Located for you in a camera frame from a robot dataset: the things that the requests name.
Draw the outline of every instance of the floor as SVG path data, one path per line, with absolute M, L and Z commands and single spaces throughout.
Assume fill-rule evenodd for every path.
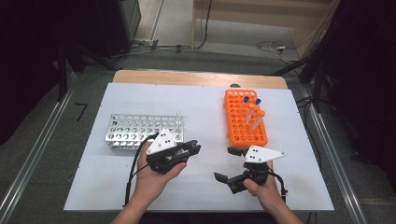
M 191 8 L 191 1 L 142 0 L 140 3 L 143 16 L 150 19 L 142 21 L 137 40 L 150 42 L 158 39 L 161 45 L 189 44 L 191 21 L 188 20 L 190 12 L 185 8 Z M 197 29 L 201 29 L 200 24 L 197 21 Z M 202 36 L 199 32 L 196 34 L 196 44 L 199 44 Z M 268 45 L 278 39 L 287 41 L 290 46 L 290 49 L 277 55 L 281 58 Z M 264 41 L 269 42 L 262 43 L 261 48 L 256 47 L 256 44 Z M 199 51 L 183 50 L 179 54 L 173 50 L 142 53 L 148 50 L 134 49 L 128 55 L 118 57 L 113 63 L 124 69 L 203 71 L 257 76 L 271 74 L 284 67 L 284 60 L 298 60 L 285 28 L 219 21 L 209 22 L 207 42 Z M 56 102 L 58 89 L 54 87 L 29 114 L 12 138 L 0 146 L 0 195 L 4 195 L 2 201 L 6 198 L 6 193 L 9 193 L 8 187 L 12 183 L 18 184 L 14 180 L 26 158 L 29 158 L 29 153 L 35 150 L 35 155 L 39 158 L 34 164 L 34 171 L 24 178 L 28 182 L 20 184 L 22 194 L 8 208 L 12 213 L 5 212 L 2 205 L 0 223 L 109 223 L 117 214 L 63 211 L 106 84 L 114 76 L 114 71 L 106 70 L 99 64 L 87 63 L 84 74 L 71 73 L 70 92 L 65 101 Z M 301 68 L 282 76 L 287 80 L 296 100 L 309 96 L 312 88 L 298 82 L 297 76 L 300 72 Z M 87 107 L 83 116 L 78 119 L 81 104 Z M 62 115 L 52 120 L 56 125 L 49 127 L 48 120 L 55 118 L 53 112 L 57 109 Z M 343 121 L 333 113 L 330 106 L 321 105 L 321 109 L 322 113 L 318 114 L 311 107 L 307 110 L 309 113 L 305 114 L 302 106 L 300 113 L 303 120 L 306 118 L 307 130 L 312 133 L 312 146 L 323 178 L 328 183 L 335 210 L 317 212 L 311 218 L 311 214 L 307 212 L 296 212 L 297 215 L 306 222 L 310 218 L 310 223 L 394 223 L 396 194 L 385 174 L 372 164 L 351 159 L 355 151 L 350 145 Z M 321 122 L 325 124 L 325 133 L 320 129 Z M 48 138 L 41 134 L 42 131 L 49 134 Z M 45 139 L 44 145 L 38 146 L 37 139 Z M 346 182 L 352 187 L 364 218 L 354 217 L 351 207 L 348 206 L 345 186 L 342 184 L 345 182 L 340 180 L 337 170 L 334 169 L 331 149 L 334 149 L 341 162 L 342 171 L 346 173 Z M 210 215 L 189 214 L 191 223 L 208 223 L 206 217 Z

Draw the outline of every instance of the gray floor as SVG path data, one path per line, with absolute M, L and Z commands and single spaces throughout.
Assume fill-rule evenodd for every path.
M 250 53 L 238 55 L 235 51 L 210 52 L 210 50 L 204 49 L 202 51 L 186 50 L 180 54 L 167 50 L 150 54 L 129 55 L 120 57 L 114 64 L 124 69 L 204 71 L 253 76 L 270 74 L 285 65 L 271 52 L 266 56 L 259 56 Z M 117 213 L 114 212 L 66 213 L 63 211 L 73 175 L 88 140 L 106 84 L 111 82 L 114 73 L 101 65 L 89 63 L 84 74 L 78 74 L 79 79 L 68 104 L 8 223 L 109 223 L 115 217 Z M 302 85 L 297 81 L 296 73 L 292 71 L 283 77 L 287 80 L 288 87 L 292 90 L 295 99 L 303 98 L 304 92 Z M 57 87 L 54 87 L 29 114 L 12 138 L 0 146 L 1 196 L 7 191 L 9 184 L 35 145 L 35 140 L 56 105 L 57 93 Z M 88 105 L 79 121 L 77 119 L 81 112 L 81 106 L 76 103 Z M 349 143 L 349 135 L 341 119 L 330 113 L 326 105 L 322 105 L 322 110 L 322 116 L 333 139 L 334 147 L 361 202 L 368 223 L 394 223 L 396 195 L 385 174 L 376 166 L 350 159 L 354 150 Z M 307 126 L 313 134 L 312 142 L 315 141 L 318 146 L 323 177 L 329 183 L 327 187 L 335 208 L 331 212 L 317 213 L 318 223 L 353 223 L 311 116 L 308 117 Z M 302 220 L 306 220 L 308 217 L 306 212 L 297 214 Z M 192 214 L 190 218 L 193 223 L 207 223 L 202 219 L 211 215 Z

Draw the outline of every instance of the test tube rack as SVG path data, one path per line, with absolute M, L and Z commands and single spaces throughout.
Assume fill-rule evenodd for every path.
M 249 98 L 246 103 L 244 103 L 245 96 Z M 225 92 L 224 108 L 231 147 L 248 149 L 251 145 L 264 147 L 268 143 L 263 120 L 255 129 L 252 128 L 253 122 L 259 116 L 260 105 L 255 105 L 252 116 L 246 123 L 248 104 L 255 104 L 257 99 L 257 92 L 254 90 L 229 89 Z
M 149 135 L 169 129 L 177 143 L 183 143 L 182 116 L 112 114 L 105 142 L 111 149 L 136 150 Z

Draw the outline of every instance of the hand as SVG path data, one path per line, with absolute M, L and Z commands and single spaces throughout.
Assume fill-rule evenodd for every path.
M 139 160 L 137 161 L 137 170 L 148 164 L 146 158 L 147 149 L 150 145 L 151 143 L 146 143 L 143 146 Z M 143 200 L 146 203 L 152 203 L 161 195 L 166 184 L 171 179 L 178 176 L 180 172 L 186 167 L 186 165 L 187 164 L 185 162 L 181 162 L 174 166 L 172 170 L 170 170 L 165 175 L 161 175 L 152 171 L 149 166 L 143 168 L 137 173 L 136 186 L 134 188 L 134 195 L 132 197 L 139 198 L 140 202 Z
M 272 161 L 268 161 L 267 164 L 273 169 Z M 268 175 L 262 186 L 251 179 L 244 180 L 244 186 L 252 196 L 259 199 L 262 208 L 271 214 L 277 223 L 302 223 L 282 200 L 273 175 Z

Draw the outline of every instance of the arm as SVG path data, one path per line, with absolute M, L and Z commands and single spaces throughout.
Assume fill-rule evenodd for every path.
M 268 166 L 273 167 L 272 161 L 268 161 Z M 294 224 L 303 223 L 297 216 L 288 208 L 285 202 L 280 197 L 279 191 L 276 187 L 275 177 L 268 175 L 267 181 L 264 185 L 259 186 L 253 180 L 246 179 L 244 185 L 252 196 L 257 196 L 262 208 L 274 217 L 277 223 Z
M 147 149 L 151 143 L 146 143 L 143 146 L 139 160 L 137 161 L 137 169 L 147 165 Z M 166 184 L 186 167 L 186 163 L 182 162 L 172 168 L 166 175 L 160 175 L 153 172 L 149 167 L 146 167 L 137 173 L 136 186 L 131 200 L 126 204 L 123 210 L 113 220 L 112 224 L 137 224 L 140 218 L 146 212 L 149 205 L 156 200 Z

